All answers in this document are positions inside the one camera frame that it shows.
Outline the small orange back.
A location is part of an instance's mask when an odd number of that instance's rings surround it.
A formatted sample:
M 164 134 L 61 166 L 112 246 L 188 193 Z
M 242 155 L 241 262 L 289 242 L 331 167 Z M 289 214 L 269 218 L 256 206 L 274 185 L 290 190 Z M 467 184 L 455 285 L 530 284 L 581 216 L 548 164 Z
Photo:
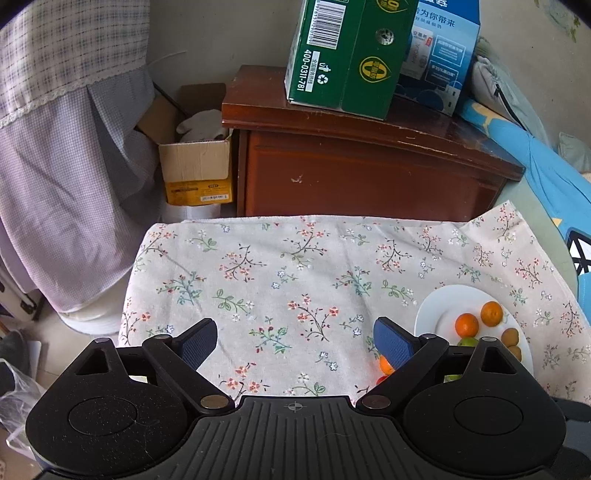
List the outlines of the small orange back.
M 390 376 L 394 373 L 394 367 L 391 366 L 385 356 L 381 355 L 379 358 L 380 369 L 384 375 Z

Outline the small orange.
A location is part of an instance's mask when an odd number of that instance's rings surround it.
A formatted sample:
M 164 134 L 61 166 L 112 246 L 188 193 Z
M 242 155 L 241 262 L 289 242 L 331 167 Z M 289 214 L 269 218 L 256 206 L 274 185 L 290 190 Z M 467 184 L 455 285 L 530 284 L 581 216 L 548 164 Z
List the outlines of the small orange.
M 503 308 L 498 302 L 489 301 L 482 306 L 480 318 L 487 327 L 496 327 L 503 321 Z
M 394 367 L 391 366 L 385 356 L 381 355 L 379 358 L 380 369 L 384 375 L 390 376 L 394 373 Z

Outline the green fruit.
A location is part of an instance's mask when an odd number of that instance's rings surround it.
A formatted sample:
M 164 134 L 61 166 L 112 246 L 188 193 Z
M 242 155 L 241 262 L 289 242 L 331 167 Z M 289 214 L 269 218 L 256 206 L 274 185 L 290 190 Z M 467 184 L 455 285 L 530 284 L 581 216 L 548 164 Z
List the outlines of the green fruit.
M 477 338 L 474 337 L 466 337 L 466 338 L 462 338 L 457 345 L 460 347 L 470 347 L 470 348 L 475 348 L 479 343 L 479 340 Z
M 463 377 L 463 375 L 461 375 L 461 374 L 446 375 L 444 377 L 444 383 L 454 382 L 454 381 L 460 380 L 462 377 Z

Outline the brown kiwi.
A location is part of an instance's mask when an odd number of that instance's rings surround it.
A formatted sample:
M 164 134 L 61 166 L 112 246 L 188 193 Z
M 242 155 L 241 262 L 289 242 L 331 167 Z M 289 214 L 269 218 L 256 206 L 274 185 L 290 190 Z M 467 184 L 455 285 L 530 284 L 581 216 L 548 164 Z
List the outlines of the brown kiwi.
M 507 348 L 517 346 L 520 341 L 518 330 L 515 328 L 506 329 L 502 333 L 501 341 Z
M 516 357 L 516 359 L 522 361 L 522 351 L 517 345 L 510 346 L 508 350 Z

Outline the brown kiwi front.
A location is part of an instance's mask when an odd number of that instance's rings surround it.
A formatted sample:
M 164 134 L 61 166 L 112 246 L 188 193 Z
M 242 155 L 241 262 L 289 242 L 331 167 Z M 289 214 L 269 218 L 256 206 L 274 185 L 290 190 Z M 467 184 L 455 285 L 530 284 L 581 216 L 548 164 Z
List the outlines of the brown kiwi front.
M 516 357 L 516 359 L 522 361 L 522 351 L 517 345 L 510 346 L 508 350 Z

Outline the white plate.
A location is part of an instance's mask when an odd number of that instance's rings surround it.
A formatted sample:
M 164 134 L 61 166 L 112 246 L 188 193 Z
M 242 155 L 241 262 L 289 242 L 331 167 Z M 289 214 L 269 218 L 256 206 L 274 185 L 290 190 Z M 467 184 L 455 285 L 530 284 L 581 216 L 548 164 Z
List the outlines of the white plate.
M 475 315 L 480 324 L 479 333 L 475 338 L 494 337 L 501 340 L 502 333 L 508 328 L 515 328 L 519 332 L 520 341 L 517 345 L 522 351 L 521 363 L 534 374 L 534 366 L 531 350 L 526 335 L 518 325 L 518 322 L 509 311 L 502 306 L 504 311 L 503 321 L 496 327 L 487 327 L 480 318 L 482 306 L 489 302 L 497 301 L 491 295 L 470 286 L 451 285 L 444 286 L 431 293 L 419 308 L 415 320 L 415 335 L 436 334 L 446 339 L 451 345 L 457 345 L 462 339 L 455 331 L 456 319 L 464 313 Z

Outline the white fan base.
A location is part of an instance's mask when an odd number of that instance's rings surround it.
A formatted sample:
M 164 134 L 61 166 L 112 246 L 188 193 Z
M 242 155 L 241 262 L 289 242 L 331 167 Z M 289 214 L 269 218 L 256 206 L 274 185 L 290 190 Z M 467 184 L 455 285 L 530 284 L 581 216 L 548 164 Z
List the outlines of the white fan base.
M 120 280 L 86 306 L 71 312 L 58 312 L 61 321 L 72 330 L 94 337 L 117 335 L 130 277 L 128 271 Z

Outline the floral tablecloth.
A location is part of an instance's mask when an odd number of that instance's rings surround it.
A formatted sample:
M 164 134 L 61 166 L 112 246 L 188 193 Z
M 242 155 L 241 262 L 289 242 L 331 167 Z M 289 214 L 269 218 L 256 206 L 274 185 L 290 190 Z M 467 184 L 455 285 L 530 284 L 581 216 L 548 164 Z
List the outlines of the floral tablecloth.
M 455 286 L 467 293 L 457 295 Z M 465 224 L 300 216 L 156 224 L 136 256 L 118 342 L 137 346 L 214 320 L 200 373 L 232 398 L 347 395 L 380 379 L 373 328 L 412 329 L 435 295 L 478 313 L 482 292 L 521 328 L 552 395 L 590 399 L 590 326 L 521 213 L 504 203 Z

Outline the clear plastic bag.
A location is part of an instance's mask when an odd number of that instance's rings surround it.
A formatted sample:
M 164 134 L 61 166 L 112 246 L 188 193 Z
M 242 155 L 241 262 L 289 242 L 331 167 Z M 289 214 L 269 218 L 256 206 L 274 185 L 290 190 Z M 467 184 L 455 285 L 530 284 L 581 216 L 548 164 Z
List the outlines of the clear plastic bag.
M 34 454 L 25 432 L 26 421 L 44 393 L 34 379 L 1 360 L 1 428 L 8 433 L 7 446 L 30 460 Z

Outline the cardboard box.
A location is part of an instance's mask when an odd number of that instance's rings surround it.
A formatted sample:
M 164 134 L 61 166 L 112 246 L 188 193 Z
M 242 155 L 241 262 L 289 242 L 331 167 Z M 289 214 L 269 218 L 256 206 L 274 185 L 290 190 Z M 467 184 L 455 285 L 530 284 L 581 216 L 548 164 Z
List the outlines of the cardboard box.
M 158 147 L 166 202 L 202 207 L 232 201 L 232 130 L 222 125 L 224 83 L 159 90 L 137 128 Z

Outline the purple checked cloth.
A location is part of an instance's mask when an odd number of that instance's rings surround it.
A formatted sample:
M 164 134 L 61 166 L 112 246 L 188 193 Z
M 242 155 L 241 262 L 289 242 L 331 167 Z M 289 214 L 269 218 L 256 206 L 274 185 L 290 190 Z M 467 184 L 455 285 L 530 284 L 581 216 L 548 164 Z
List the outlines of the purple checked cloth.
M 157 217 L 146 1 L 34 1 L 1 29 L 7 269 L 62 313 L 130 270 Z

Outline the brown wooden cabinet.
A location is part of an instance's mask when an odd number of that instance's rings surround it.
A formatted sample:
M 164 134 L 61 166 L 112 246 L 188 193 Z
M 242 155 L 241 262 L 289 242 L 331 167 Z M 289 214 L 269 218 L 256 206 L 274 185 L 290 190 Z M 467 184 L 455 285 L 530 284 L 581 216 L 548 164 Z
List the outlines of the brown wooden cabinet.
M 466 222 L 523 167 L 458 117 L 394 97 L 387 120 L 287 102 L 284 71 L 243 65 L 222 123 L 238 149 L 240 216 L 359 215 Z

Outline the blue plush pillow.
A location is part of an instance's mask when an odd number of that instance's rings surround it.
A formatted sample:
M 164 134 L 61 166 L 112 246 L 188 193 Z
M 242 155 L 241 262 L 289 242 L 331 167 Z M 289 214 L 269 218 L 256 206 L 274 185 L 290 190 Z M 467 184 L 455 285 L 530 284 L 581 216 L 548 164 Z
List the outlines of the blue plush pillow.
M 577 275 L 577 298 L 589 315 L 590 182 L 548 146 L 488 107 L 468 99 L 459 114 L 525 168 L 528 185 L 567 246 Z

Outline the grey zip cushion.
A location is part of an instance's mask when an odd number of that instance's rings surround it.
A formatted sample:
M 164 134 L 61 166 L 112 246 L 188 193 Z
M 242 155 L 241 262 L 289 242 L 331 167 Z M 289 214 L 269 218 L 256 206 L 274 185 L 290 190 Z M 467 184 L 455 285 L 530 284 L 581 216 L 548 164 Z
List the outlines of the grey zip cushion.
M 473 97 L 495 113 L 521 126 L 550 146 L 546 129 L 532 104 L 514 82 L 490 42 L 480 36 L 470 71 Z

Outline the green carton box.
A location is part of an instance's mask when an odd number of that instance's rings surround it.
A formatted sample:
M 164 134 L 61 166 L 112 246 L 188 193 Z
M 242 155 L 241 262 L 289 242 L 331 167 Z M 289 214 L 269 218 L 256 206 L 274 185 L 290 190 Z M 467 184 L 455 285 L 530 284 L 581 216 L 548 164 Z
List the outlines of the green carton box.
M 385 119 L 417 8 L 408 0 L 302 2 L 284 76 L 287 101 Z

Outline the blue carton box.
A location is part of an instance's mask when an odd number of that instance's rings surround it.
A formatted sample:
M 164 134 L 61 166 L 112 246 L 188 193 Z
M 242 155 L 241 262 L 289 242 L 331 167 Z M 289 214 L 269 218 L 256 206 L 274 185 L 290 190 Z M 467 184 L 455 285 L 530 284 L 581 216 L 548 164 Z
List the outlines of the blue carton box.
M 451 116 L 480 33 L 479 0 L 418 3 L 396 94 Z

